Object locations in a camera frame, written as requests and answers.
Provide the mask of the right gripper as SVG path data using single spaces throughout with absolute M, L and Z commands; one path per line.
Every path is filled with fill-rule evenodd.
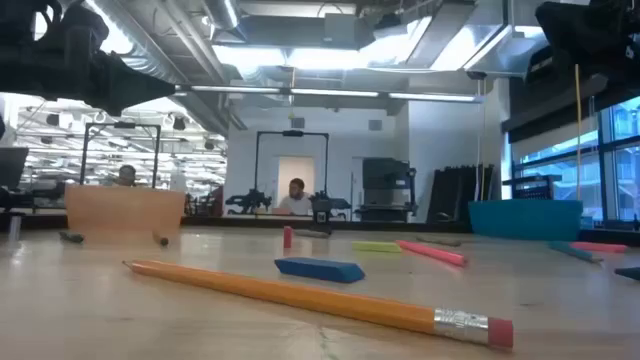
M 640 8 L 635 0 L 545 1 L 535 11 L 549 46 L 530 57 L 525 84 L 556 77 L 557 65 L 581 65 L 640 95 Z

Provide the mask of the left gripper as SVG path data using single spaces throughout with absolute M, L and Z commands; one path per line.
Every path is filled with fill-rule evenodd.
M 0 46 L 0 92 L 82 100 L 119 116 L 176 90 L 173 83 L 133 70 L 116 54 Z

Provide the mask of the teal pencil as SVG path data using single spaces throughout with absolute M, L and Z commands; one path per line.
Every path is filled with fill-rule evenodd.
M 593 253 L 581 250 L 572 247 L 568 242 L 549 242 L 548 247 L 554 251 L 561 252 L 565 255 L 589 262 L 589 263 L 600 263 L 603 261 L 602 258 L 594 255 Z

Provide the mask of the blue eraser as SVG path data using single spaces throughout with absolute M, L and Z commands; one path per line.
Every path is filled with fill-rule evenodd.
M 305 257 L 275 259 L 282 274 L 325 280 L 337 283 L 354 283 L 365 278 L 364 271 L 356 263 L 322 260 Z

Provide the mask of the yellow-green eraser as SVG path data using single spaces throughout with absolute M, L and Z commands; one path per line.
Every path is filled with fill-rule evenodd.
M 370 241 L 354 241 L 351 243 L 352 249 L 355 251 L 365 252 L 385 252 L 385 253 L 401 253 L 402 249 L 396 243 L 392 242 L 370 242 Z

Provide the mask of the orange pencil with pink eraser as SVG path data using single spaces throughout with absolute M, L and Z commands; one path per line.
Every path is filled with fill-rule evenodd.
M 133 260 L 126 262 L 125 265 L 132 272 L 140 275 L 309 311 L 449 337 L 494 348 L 511 349 L 514 346 L 514 328 L 510 320 L 159 261 Z

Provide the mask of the person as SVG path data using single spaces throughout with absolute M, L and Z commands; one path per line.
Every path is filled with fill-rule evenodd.
M 274 209 L 277 214 L 307 216 L 312 210 L 309 195 L 305 192 L 305 183 L 300 178 L 289 182 L 288 194 Z
M 122 165 L 118 170 L 118 176 L 113 180 L 113 184 L 123 187 L 135 187 L 136 169 L 131 165 Z

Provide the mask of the orange plastic bin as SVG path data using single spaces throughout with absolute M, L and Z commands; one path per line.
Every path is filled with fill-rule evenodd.
M 67 185 L 68 226 L 82 232 L 176 231 L 184 214 L 186 194 L 145 187 Z

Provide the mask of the red chair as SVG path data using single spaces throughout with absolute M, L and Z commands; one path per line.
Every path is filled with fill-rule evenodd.
M 224 209 L 224 186 L 221 185 L 209 194 L 210 215 L 212 217 L 221 217 Z

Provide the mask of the black shelf rack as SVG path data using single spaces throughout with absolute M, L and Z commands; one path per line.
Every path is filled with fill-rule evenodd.
M 552 200 L 554 184 L 561 180 L 561 175 L 533 175 L 505 180 L 502 185 L 511 188 L 513 199 Z

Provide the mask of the dark monitor screen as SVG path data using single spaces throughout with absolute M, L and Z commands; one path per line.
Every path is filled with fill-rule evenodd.
M 0 187 L 18 187 L 28 154 L 24 147 L 0 148 Z

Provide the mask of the black leaning panels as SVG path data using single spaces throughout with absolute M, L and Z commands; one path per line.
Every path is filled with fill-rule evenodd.
M 469 204 L 491 198 L 494 173 L 492 164 L 435 170 L 426 222 L 470 224 Z

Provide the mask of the blue plastic bin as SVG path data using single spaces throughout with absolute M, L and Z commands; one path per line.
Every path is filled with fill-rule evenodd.
M 531 241 L 576 241 L 583 214 L 576 200 L 491 200 L 468 207 L 475 234 Z

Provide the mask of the long ceiling light fixture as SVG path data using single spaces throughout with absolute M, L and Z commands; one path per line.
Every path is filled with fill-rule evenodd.
M 226 94 L 255 94 L 255 95 L 282 95 L 282 96 L 325 96 L 325 97 L 349 97 L 349 98 L 380 98 L 407 101 L 431 101 L 450 103 L 481 103 L 483 96 L 438 94 L 438 93 L 407 93 L 385 92 L 367 90 L 344 89 L 316 89 L 316 88 L 288 88 L 288 87 L 247 87 L 247 86 L 222 86 L 222 85 L 185 85 L 175 86 L 177 93 L 186 92 L 211 92 Z

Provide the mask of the pink eraser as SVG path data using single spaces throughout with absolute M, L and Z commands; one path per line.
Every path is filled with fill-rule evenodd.
M 628 247 L 621 244 L 606 244 L 606 243 L 592 243 L 592 242 L 572 242 L 571 247 L 590 252 L 604 252 L 604 253 L 624 253 Z

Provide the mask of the grey pen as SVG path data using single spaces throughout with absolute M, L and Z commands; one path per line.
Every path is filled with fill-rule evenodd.
M 420 237 L 416 236 L 415 240 L 422 243 L 436 244 L 448 247 L 460 247 L 463 242 L 456 239 L 447 238 L 432 238 L 432 237 Z

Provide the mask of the black gantry frame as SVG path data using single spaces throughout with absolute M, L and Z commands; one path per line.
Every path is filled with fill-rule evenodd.
M 302 130 L 283 130 L 283 131 L 274 131 L 274 130 L 259 130 L 256 132 L 255 137 L 255 155 L 254 155 L 254 180 L 253 180 L 253 189 L 258 190 L 258 180 L 259 180 L 259 169 L 260 169 L 260 151 L 261 151 L 261 138 L 265 135 L 277 135 L 282 137 L 291 137 L 291 138 L 303 138 L 307 137 L 321 137 L 324 139 L 324 165 L 323 165 L 323 188 L 322 191 L 328 191 L 328 168 L 329 168 L 329 145 L 330 145 L 330 134 L 326 132 L 308 132 Z
M 147 132 L 147 136 L 150 139 L 150 141 L 153 143 L 153 149 L 154 149 L 151 187 L 155 189 L 157 184 L 159 153 L 160 153 L 160 144 L 161 144 L 161 126 L 136 124 L 134 122 L 125 122 L 125 121 L 116 121 L 114 123 L 87 122 L 85 124 L 83 148 L 81 153 L 81 169 L 80 169 L 79 184 L 80 185 L 85 184 L 87 156 L 89 152 L 90 141 L 94 140 L 95 138 L 100 138 L 103 130 L 108 127 L 112 127 L 114 129 L 125 129 L 125 130 L 135 130 L 136 128 L 140 128 L 140 129 L 144 129 Z

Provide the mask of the round silver air duct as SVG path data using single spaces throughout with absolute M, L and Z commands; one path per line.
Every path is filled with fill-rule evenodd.
M 240 15 L 235 0 L 201 0 L 203 8 L 216 29 L 230 30 L 239 25 Z

